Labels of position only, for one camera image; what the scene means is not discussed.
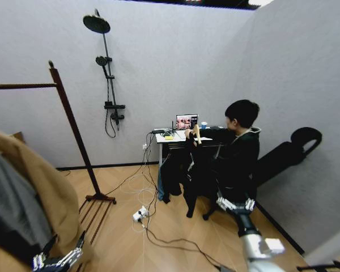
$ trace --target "cup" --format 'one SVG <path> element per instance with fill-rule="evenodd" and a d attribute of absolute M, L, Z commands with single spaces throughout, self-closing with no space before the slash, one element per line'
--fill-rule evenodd
<path fill-rule="evenodd" d="M 202 122 L 202 129 L 206 129 L 207 122 Z"/>

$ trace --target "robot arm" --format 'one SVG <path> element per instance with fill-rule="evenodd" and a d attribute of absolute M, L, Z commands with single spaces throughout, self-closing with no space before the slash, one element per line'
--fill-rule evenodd
<path fill-rule="evenodd" d="M 232 203 L 219 195 L 217 204 L 232 214 L 238 225 L 238 235 L 243 242 L 244 258 L 249 272 L 281 272 L 284 271 L 270 262 L 275 255 L 284 252 L 279 239 L 264 239 L 249 214 L 254 209 L 255 201 L 248 198 L 245 203 Z"/>
<path fill-rule="evenodd" d="M 33 258 L 33 270 L 35 272 L 65 272 L 68 271 L 73 264 L 79 260 L 83 254 L 82 247 L 84 243 L 84 235 L 86 233 L 83 231 L 80 236 L 75 249 L 68 252 L 64 257 L 59 258 L 48 258 L 49 252 L 56 242 L 57 235 L 44 246 L 43 251 L 35 255 Z"/>

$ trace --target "beige coat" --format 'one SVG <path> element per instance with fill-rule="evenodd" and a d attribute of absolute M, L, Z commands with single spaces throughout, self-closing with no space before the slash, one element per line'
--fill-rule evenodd
<path fill-rule="evenodd" d="M 83 232 L 79 223 L 78 198 L 75 190 L 66 178 L 41 156 L 21 141 L 1 132 L 0 153 L 38 192 L 49 224 L 59 237 L 51 253 L 54 256 L 66 255 L 74 249 Z M 88 261 L 92 255 L 93 250 L 86 239 L 82 261 Z M 0 252 L 0 270 L 3 268 L 2 264 L 10 264 L 10 268 L 13 268 L 15 263 L 13 257 Z M 6 266 L 2 271 L 25 271 L 22 263 L 17 262 L 17 265 L 17 270 L 8 270 Z"/>

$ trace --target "wooden coat rack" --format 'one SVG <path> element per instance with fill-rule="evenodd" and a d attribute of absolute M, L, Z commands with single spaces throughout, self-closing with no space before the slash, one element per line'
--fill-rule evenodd
<path fill-rule="evenodd" d="M 10 90 L 10 89 L 28 89 L 28 88 L 51 88 L 51 87 L 55 87 L 58 91 L 58 95 L 62 101 L 62 105 L 64 107 L 64 110 L 66 112 L 66 115 L 67 115 L 67 118 L 68 118 L 68 121 L 69 121 L 69 124 L 72 128 L 72 131 L 73 131 L 73 134 L 74 134 L 74 137 L 75 137 L 75 140 L 77 142 L 77 145 L 78 145 L 78 148 L 79 148 L 79 151 L 82 155 L 82 158 L 83 158 L 83 161 L 84 161 L 84 164 L 86 165 L 86 169 L 88 171 L 88 174 L 91 178 L 91 182 L 92 182 L 92 185 L 93 185 L 93 188 L 95 190 L 95 194 L 94 195 L 87 195 L 86 196 L 86 200 L 85 202 L 81 205 L 81 207 L 79 208 L 79 212 L 81 211 L 81 209 L 83 208 L 83 206 L 93 200 L 93 203 L 90 205 L 89 209 L 86 211 L 84 217 L 82 218 L 81 220 L 81 223 L 84 221 L 85 217 L 88 215 L 89 211 L 91 210 L 91 208 L 93 207 L 93 204 L 95 202 L 95 200 L 99 200 L 101 201 L 98 209 L 95 211 L 95 214 L 93 216 L 93 218 L 90 220 L 90 223 L 89 225 L 86 227 L 86 231 L 88 231 L 88 229 L 90 228 L 92 222 L 94 221 L 94 218 L 95 216 L 98 214 L 98 211 L 99 209 L 101 208 L 101 205 L 103 204 L 104 201 L 108 202 L 108 206 L 101 218 L 101 221 L 91 239 L 91 244 L 93 243 L 96 235 L 97 235 L 97 232 L 103 222 L 103 219 L 109 209 L 109 206 L 111 205 L 111 203 L 113 204 L 116 204 L 116 199 L 114 197 L 108 197 L 107 195 L 101 193 L 100 191 L 100 188 L 98 186 L 98 183 L 97 183 L 97 180 L 96 180 L 96 177 L 95 177 L 95 174 L 93 172 L 93 167 L 91 165 L 91 162 L 90 162 L 90 159 L 88 158 L 88 154 L 87 154 L 87 151 L 86 151 L 86 148 L 84 147 L 84 143 L 82 141 L 82 137 L 80 136 L 80 132 L 79 132 L 79 129 L 78 129 L 78 126 L 77 126 L 77 122 L 75 121 L 75 118 L 74 118 L 74 115 L 73 115 L 73 112 L 72 112 L 72 109 L 70 107 L 70 104 L 69 104 L 69 101 L 68 101 L 68 97 L 67 97 L 67 94 L 64 90 L 64 86 L 63 86 L 63 83 L 62 83 L 62 80 L 61 80 L 61 77 L 59 76 L 59 72 L 56 68 L 54 68 L 54 65 L 53 65 L 53 62 L 52 61 L 49 61 L 49 71 L 50 71 L 50 74 L 52 75 L 52 78 L 53 78 L 53 81 L 54 83 L 32 83 L 32 84 L 0 84 L 0 90 Z"/>

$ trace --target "wooden floor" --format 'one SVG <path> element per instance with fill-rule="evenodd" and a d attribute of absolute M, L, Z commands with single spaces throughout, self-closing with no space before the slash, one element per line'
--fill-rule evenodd
<path fill-rule="evenodd" d="M 95 175 L 101 191 L 106 193 L 118 186 L 138 168 L 138 166 L 98 168 L 95 169 Z M 151 165 L 150 170 L 157 183 L 158 166 Z M 71 171 L 67 178 L 78 194 L 79 204 L 82 204 L 85 195 L 93 194 L 94 190 L 86 170 Z M 144 177 L 138 176 L 125 182 L 121 190 L 117 189 L 110 194 L 116 198 L 117 204 L 111 205 L 109 208 L 93 242 L 96 257 L 85 267 L 85 271 L 217 271 L 203 255 L 197 252 L 153 245 L 139 223 L 134 223 L 133 227 L 131 226 L 131 216 L 141 208 L 141 202 L 146 204 L 152 200 L 153 191 L 143 191 L 140 194 L 130 192 L 149 186 Z M 82 216 L 89 207 L 87 205 L 81 212 Z M 208 200 L 200 197 L 193 218 L 189 219 L 185 216 L 187 206 L 183 196 L 172 196 L 168 204 L 157 203 L 156 214 L 151 219 L 149 229 L 159 239 L 186 238 L 195 241 L 204 252 L 220 263 L 238 272 L 246 271 L 236 223 L 230 215 L 221 211 L 216 211 L 209 221 L 204 221 L 201 215 L 208 209 L 208 206 Z M 102 205 L 99 214 L 103 213 L 105 208 L 106 205 Z M 100 217 L 96 217 L 88 235 L 94 232 Z M 255 210 L 251 217 L 265 237 L 280 238 L 286 247 L 285 254 L 274 259 L 279 266 L 285 271 L 297 271 L 297 265 L 306 265 L 303 258 L 258 210 Z M 83 224 L 88 224 L 91 218 L 92 216 L 88 214 Z M 195 249 L 194 245 L 185 242 L 177 242 L 172 245 Z"/>

